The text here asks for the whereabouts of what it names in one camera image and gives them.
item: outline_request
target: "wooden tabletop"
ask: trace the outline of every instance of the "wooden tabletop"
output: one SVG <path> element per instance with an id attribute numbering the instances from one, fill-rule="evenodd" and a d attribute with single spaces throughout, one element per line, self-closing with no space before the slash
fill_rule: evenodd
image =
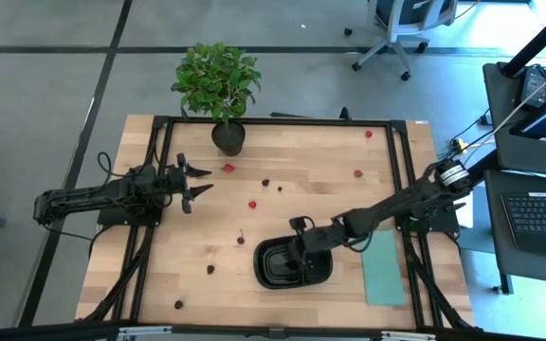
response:
<path id="1" fill-rule="evenodd" d="M 115 172 L 126 172 L 144 160 L 153 116 L 128 116 Z M 426 122 L 407 122 L 417 174 L 435 159 Z M 383 128 L 299 125 L 246 125 L 246 142 L 238 156 L 225 157 L 213 145 L 210 124 L 174 124 L 169 160 L 184 153 L 189 163 L 212 171 L 193 186 L 214 187 L 184 214 L 180 201 L 165 209 L 155 229 L 145 281 L 140 322 L 318 328 L 414 328 L 406 261 L 396 232 L 404 291 L 403 307 L 368 305 L 360 255 L 338 247 L 334 271 L 324 283 L 297 289 L 268 290 L 254 276 L 254 248 L 263 240 L 293 235 L 288 219 L 301 215 L 317 224 L 354 207 L 371 206 L 393 195 L 393 182 Z M 371 130 L 373 136 L 365 137 Z M 163 131 L 158 139 L 161 148 Z M 399 135 L 395 137 L 407 185 Z M 225 173 L 226 163 L 236 169 Z M 364 173 L 354 178 L 354 170 Z M 263 187 L 262 180 L 270 185 Z M 257 207 L 248 207 L 255 201 Z M 393 221 L 379 229 L 393 229 Z M 246 242 L 237 243 L 240 230 Z M 91 313 L 118 279 L 129 227 L 115 226 L 94 245 L 77 317 Z M 428 236 L 435 279 L 448 301 L 467 322 L 473 315 L 456 245 L 445 235 Z M 214 265 L 208 275 L 206 268 Z M 128 290 L 122 316 L 130 311 Z M 427 291 L 421 282 L 426 321 L 431 324 Z M 184 307 L 174 308 L 176 300 Z"/>

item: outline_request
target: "black plastic container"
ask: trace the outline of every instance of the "black plastic container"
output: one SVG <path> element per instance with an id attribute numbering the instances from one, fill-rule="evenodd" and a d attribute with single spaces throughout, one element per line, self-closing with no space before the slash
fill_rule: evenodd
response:
<path id="1" fill-rule="evenodd" d="M 235 156 L 242 151 L 246 140 L 246 129 L 234 120 L 227 124 L 217 123 L 212 129 L 212 141 L 226 156 Z"/>
<path id="2" fill-rule="evenodd" d="M 256 279 L 267 289 L 289 289 L 319 284 L 332 275 L 332 253 L 330 251 L 308 254 L 305 261 L 294 261 L 289 254 L 289 245 L 297 236 L 286 236 L 261 242 L 254 250 L 254 273 Z"/>

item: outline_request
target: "green cloth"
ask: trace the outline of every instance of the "green cloth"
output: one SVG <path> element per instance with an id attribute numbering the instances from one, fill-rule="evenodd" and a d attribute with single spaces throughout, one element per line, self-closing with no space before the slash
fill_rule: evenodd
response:
<path id="1" fill-rule="evenodd" d="M 393 231 L 375 231 L 361 261 L 368 304 L 407 304 Z"/>

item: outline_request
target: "potted plant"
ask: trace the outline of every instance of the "potted plant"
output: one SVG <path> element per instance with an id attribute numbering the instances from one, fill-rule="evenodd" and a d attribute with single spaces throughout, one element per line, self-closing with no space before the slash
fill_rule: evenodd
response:
<path id="1" fill-rule="evenodd" d="M 243 54 L 244 51 L 222 43 L 198 44 L 187 50 L 187 56 L 176 68 L 178 82 L 172 85 L 172 91 L 184 94 L 181 109 L 187 105 L 195 113 L 212 115 L 217 122 L 212 140 L 227 156 L 237 155 L 246 139 L 246 129 L 232 118 L 244 115 L 248 98 L 255 103 L 248 86 L 254 83 L 261 89 L 261 73 L 253 69 L 256 58 Z"/>

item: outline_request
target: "black desk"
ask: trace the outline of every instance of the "black desk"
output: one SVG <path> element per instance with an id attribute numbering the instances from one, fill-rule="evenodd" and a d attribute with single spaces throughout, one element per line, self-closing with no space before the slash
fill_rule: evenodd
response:
<path id="1" fill-rule="evenodd" d="M 546 178 L 487 170 L 484 180 L 500 272 L 546 280 L 546 257 L 517 250 L 501 203 L 504 191 L 546 191 Z"/>
<path id="2" fill-rule="evenodd" d="M 504 77 L 495 63 L 483 66 L 483 79 L 490 114 L 496 128 L 518 104 L 515 103 L 515 98 L 518 96 L 520 80 Z M 525 111 L 520 110 L 513 115 L 511 122 L 516 122 L 526 115 Z M 501 169 L 546 174 L 546 142 L 510 135 L 509 127 L 501 129 L 495 139 Z"/>

